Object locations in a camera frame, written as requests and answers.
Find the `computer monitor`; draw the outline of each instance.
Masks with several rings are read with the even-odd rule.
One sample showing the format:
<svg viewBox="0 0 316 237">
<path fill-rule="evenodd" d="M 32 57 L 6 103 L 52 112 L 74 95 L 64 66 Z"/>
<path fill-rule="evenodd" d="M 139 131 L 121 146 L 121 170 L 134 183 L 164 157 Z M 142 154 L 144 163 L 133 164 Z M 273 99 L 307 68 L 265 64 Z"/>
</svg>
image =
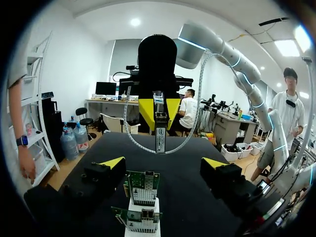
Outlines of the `computer monitor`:
<svg viewBox="0 0 316 237">
<path fill-rule="evenodd" d="M 133 85 L 130 89 L 130 94 L 129 95 L 139 95 L 139 86 L 138 85 Z M 118 95 L 127 95 L 127 89 L 128 86 L 125 85 L 121 85 L 121 83 L 119 84 L 119 88 L 118 88 Z"/>
<path fill-rule="evenodd" d="M 97 82 L 95 93 L 97 95 L 115 95 L 117 84 L 112 82 Z"/>
</svg>

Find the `printed label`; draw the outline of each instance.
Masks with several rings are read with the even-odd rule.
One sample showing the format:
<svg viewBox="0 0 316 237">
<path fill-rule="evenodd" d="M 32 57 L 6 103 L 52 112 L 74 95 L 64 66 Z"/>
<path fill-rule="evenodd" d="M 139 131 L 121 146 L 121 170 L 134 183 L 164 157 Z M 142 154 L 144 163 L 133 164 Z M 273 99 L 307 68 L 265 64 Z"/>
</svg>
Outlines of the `printed label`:
<svg viewBox="0 0 316 237">
<path fill-rule="evenodd" d="M 156 152 L 163 153 L 165 151 L 165 128 L 156 129 Z"/>
<path fill-rule="evenodd" d="M 82 144 L 78 144 L 78 150 L 79 151 L 83 151 L 83 150 L 86 150 L 89 148 L 89 143 L 88 142 L 85 142 L 85 143 L 82 143 Z"/>
</svg>

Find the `robotic arm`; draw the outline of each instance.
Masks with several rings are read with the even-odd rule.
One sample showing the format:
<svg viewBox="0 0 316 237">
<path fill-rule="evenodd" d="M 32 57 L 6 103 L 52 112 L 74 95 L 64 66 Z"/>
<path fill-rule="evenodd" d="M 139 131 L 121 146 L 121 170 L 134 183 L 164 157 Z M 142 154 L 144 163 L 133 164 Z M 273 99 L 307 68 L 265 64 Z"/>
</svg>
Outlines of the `robotic arm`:
<svg viewBox="0 0 316 237">
<path fill-rule="evenodd" d="M 205 50 L 208 49 L 212 53 L 223 56 L 217 57 L 217 59 L 225 65 L 231 66 L 236 71 L 234 73 L 234 81 L 248 96 L 257 112 L 263 130 L 265 132 L 271 129 L 274 130 L 275 165 L 269 178 L 273 179 L 275 177 L 274 185 L 278 191 L 282 195 L 290 197 L 289 195 L 292 193 L 308 186 L 313 178 L 313 175 L 310 175 L 313 166 L 304 170 L 297 170 L 295 166 L 286 166 L 285 164 L 289 157 L 286 137 L 277 110 L 268 113 L 268 108 L 261 92 L 255 85 L 256 82 L 260 81 L 261 77 L 258 68 L 237 49 L 224 42 L 213 31 L 201 25 L 191 22 L 185 24 L 180 31 L 178 39 L 180 42 L 178 43 L 177 65 L 187 69 L 195 68 Z M 278 171 L 281 169 L 289 172 L 279 174 Z"/>
</svg>

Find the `circuit board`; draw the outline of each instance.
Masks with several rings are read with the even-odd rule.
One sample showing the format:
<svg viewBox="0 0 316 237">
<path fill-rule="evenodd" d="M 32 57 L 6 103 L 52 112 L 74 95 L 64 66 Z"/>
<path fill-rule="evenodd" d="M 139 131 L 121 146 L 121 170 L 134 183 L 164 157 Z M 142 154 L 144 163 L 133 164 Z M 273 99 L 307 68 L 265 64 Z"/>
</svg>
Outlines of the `circuit board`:
<svg viewBox="0 0 316 237">
<path fill-rule="evenodd" d="M 154 213 L 154 210 L 129 211 L 117 207 L 111 209 L 121 224 L 130 231 L 140 233 L 155 233 L 162 216 L 162 213 Z"/>
<path fill-rule="evenodd" d="M 159 173 L 153 171 L 127 171 L 124 190 L 127 197 L 131 197 L 134 205 L 155 206 Z"/>
</svg>

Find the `hand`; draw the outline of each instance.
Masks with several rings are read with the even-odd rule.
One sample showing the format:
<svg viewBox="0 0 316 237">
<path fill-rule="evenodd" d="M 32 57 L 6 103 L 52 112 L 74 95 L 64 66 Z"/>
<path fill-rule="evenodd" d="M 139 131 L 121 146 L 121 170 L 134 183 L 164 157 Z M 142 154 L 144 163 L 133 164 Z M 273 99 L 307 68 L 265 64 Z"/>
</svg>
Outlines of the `hand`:
<svg viewBox="0 0 316 237">
<path fill-rule="evenodd" d="M 292 134 L 293 134 L 293 137 L 297 137 L 300 133 L 299 131 L 293 131 Z"/>
<path fill-rule="evenodd" d="M 24 178 L 30 178 L 31 184 L 35 179 L 35 162 L 27 147 L 19 146 L 20 170 Z"/>
</svg>

